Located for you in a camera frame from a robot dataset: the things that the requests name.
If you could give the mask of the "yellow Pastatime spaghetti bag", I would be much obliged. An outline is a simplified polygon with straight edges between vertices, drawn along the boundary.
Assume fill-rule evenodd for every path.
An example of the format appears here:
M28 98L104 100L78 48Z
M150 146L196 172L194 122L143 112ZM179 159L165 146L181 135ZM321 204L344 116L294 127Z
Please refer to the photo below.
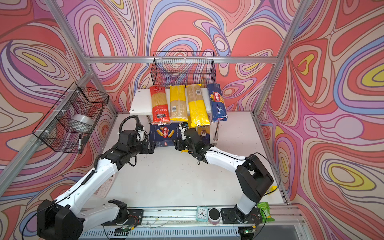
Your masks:
M184 149L181 150L182 153L188 153L189 150L188 150L188 146L189 146L189 142L185 136L185 131L190 129L191 128L191 118L188 117L188 120L186 122L181 122L179 124L179 129L180 129L180 132L181 132L181 136L182 136L182 145L184 146Z

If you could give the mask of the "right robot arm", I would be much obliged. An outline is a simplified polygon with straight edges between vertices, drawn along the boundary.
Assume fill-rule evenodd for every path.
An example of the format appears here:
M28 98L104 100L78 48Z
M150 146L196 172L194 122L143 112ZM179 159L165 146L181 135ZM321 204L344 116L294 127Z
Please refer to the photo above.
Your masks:
M255 154L247 157L237 156L212 144L206 144L195 129L185 130L173 143L176 150L188 152L199 163L216 165L236 174L243 195L235 207L225 213L225 220L246 223L255 206L274 182L261 160Z

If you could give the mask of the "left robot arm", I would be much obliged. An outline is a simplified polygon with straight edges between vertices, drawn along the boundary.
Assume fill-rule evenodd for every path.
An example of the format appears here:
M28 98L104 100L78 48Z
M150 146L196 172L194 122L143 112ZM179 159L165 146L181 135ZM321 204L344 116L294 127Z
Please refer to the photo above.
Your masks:
M77 240L83 232L107 222L123 225L130 217L127 204L110 200L88 211L82 208L104 182L125 165L134 167L139 154L152 154L155 144L148 139L138 116L125 118L118 142L99 155L94 167L55 200L43 201L37 210L37 235L45 240Z

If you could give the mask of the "dark blue spaghetti bag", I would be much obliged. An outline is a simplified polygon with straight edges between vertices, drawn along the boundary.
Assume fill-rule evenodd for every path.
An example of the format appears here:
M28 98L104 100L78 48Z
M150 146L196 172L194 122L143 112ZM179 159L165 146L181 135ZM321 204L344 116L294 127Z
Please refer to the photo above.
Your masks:
M203 143L209 144L211 141L210 126L198 126L197 132Z

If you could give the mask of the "blue Barilla rigatoni box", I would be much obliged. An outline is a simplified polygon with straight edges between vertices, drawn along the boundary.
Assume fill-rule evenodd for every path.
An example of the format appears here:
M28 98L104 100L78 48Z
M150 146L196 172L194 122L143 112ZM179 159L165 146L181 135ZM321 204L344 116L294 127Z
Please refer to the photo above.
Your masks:
M150 125L149 141L154 142L156 148L174 146L174 140L181 138L179 125L180 123Z

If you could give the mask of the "red noodle bag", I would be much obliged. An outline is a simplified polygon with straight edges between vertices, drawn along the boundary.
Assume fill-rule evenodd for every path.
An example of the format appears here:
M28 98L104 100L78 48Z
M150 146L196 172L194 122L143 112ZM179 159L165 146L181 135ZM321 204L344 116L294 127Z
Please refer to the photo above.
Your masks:
M164 87L150 87L153 121L152 125L170 124L170 115Z

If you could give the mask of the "blue Barilla spaghetti box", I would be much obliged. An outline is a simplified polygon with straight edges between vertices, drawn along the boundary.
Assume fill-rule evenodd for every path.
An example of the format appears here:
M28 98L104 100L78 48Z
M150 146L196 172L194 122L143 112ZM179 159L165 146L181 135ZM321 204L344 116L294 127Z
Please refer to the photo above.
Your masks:
M208 84L207 89L210 97L213 121L227 121L228 115L220 84Z

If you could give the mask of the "clear yellow-top spaghetti bag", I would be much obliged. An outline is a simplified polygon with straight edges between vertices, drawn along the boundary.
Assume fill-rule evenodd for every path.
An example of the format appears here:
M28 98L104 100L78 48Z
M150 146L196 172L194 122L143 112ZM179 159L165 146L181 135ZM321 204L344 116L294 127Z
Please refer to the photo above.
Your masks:
M185 86L170 86L170 119L176 122L187 122L187 102Z

